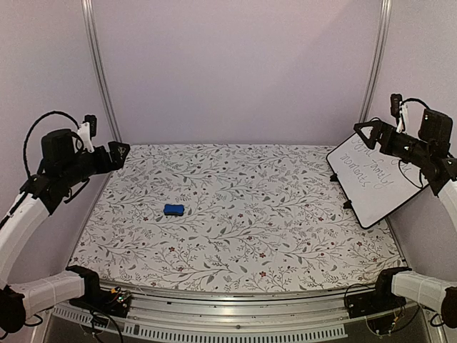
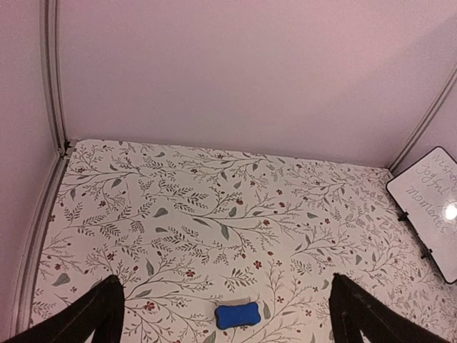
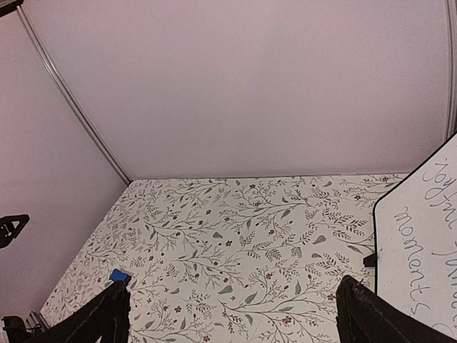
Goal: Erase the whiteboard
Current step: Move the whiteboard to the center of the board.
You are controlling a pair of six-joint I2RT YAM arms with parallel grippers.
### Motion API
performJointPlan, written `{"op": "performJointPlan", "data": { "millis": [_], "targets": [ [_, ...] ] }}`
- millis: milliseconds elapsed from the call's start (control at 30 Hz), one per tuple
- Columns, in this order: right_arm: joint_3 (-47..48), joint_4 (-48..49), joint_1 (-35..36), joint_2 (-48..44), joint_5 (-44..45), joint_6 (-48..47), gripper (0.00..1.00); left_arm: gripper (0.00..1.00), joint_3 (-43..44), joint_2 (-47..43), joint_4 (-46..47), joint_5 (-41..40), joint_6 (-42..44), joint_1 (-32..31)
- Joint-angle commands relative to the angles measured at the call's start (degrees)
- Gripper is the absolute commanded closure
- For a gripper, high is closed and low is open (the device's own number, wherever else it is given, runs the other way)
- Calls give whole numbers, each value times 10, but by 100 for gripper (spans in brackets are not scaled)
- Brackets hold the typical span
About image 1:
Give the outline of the white whiteboard black frame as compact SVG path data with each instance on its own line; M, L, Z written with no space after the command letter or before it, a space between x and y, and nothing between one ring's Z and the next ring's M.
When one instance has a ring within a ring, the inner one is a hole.
M417 166L369 149L359 135L350 136L326 157L356 215L368 229L392 214L428 186Z

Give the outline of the blue whiteboard eraser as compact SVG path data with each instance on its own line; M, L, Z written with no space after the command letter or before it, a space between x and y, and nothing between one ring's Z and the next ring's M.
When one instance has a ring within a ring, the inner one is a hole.
M174 216L182 217L185 212L185 207L182 204L165 204L164 205L164 215L165 216Z

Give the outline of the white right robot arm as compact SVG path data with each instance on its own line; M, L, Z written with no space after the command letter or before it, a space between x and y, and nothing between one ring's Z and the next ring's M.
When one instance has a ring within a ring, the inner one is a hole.
M433 195L438 197L456 224L456 158L449 152L453 120L446 114L424 105L418 137L406 133L407 106L403 101L391 109L396 126L374 119L354 125L368 149L379 151L419 168ZM441 317L441 324L456 328L456 283L414 272L408 268L384 269L370 294L369 305L385 311L396 299L406 298L429 308Z

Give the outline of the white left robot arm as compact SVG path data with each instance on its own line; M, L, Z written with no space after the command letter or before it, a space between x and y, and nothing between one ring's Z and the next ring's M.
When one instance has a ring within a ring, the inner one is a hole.
M70 301L92 311L124 316L124 305L100 287L96 272L80 266L23 284L8 284L12 267L32 234L61 203L69 203L96 174L121 169L131 147L110 141L94 147L91 135L70 129L53 131L41 140L42 160L30 176L7 215L1 220L1 329L12 334L28 319L61 302Z

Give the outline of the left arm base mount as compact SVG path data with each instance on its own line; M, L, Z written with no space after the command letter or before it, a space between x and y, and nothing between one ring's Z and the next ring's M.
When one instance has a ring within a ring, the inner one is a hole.
M128 290L115 287L110 290L100 289L96 293L70 299L69 304L112 317L127 318L130 310L132 294Z

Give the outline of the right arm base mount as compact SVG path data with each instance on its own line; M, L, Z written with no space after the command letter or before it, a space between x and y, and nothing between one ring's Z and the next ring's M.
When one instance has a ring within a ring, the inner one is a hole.
M390 291L372 289L367 292L345 293L343 303L349 318L355 319L400 309L406 305L406 299Z

